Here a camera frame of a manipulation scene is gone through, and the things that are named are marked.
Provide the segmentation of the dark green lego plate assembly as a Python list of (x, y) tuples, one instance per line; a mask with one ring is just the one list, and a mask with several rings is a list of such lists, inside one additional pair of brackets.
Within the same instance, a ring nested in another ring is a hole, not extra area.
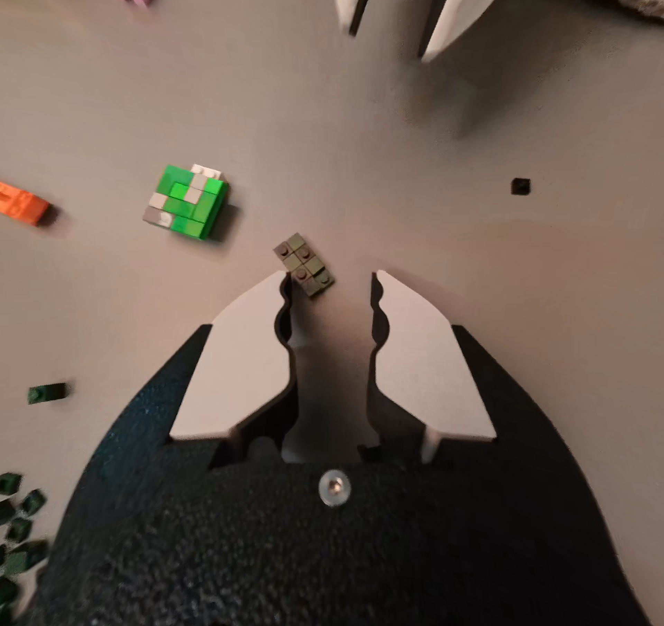
[(335, 283), (319, 254), (299, 233), (280, 242), (273, 252), (308, 298), (318, 296)]

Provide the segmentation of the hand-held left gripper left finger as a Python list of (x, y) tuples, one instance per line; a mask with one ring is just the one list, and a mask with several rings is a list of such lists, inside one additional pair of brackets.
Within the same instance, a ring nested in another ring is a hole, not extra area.
[(226, 306), (208, 338), (178, 408), (174, 441), (228, 438), (285, 392), (292, 376), (278, 315), (289, 276), (276, 271)]

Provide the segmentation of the pile of dark green lego pieces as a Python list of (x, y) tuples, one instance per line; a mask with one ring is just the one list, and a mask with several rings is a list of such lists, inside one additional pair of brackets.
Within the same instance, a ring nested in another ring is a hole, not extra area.
[(47, 493), (41, 488), (22, 492), (23, 475), (1, 473), (1, 624), (13, 625), (22, 595), (21, 579), (49, 555), (46, 539), (32, 539), (36, 517)]

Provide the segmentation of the orange brick separator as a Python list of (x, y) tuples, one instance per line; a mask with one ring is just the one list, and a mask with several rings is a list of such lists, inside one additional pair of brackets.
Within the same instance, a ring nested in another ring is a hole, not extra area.
[(1, 182), (1, 215), (37, 227), (43, 222), (51, 206), (49, 202), (29, 191)]

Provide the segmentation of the bright green lego block assembly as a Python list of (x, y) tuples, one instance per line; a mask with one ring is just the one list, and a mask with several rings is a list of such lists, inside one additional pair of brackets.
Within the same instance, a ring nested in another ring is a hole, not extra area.
[(206, 241), (229, 191), (219, 170), (168, 164), (145, 207), (143, 222), (187, 239)]

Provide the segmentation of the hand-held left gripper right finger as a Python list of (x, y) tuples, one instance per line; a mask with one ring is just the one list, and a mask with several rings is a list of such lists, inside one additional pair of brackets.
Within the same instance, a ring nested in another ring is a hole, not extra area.
[(497, 432), (451, 322), (384, 270), (372, 274), (367, 414), (380, 442), (421, 464), (444, 440), (493, 442)]

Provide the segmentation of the single dark green lego brick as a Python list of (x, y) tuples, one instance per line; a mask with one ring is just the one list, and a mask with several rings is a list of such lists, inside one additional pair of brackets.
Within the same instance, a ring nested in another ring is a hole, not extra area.
[(68, 395), (68, 385), (64, 382), (33, 386), (27, 392), (27, 404), (29, 406), (58, 401)]

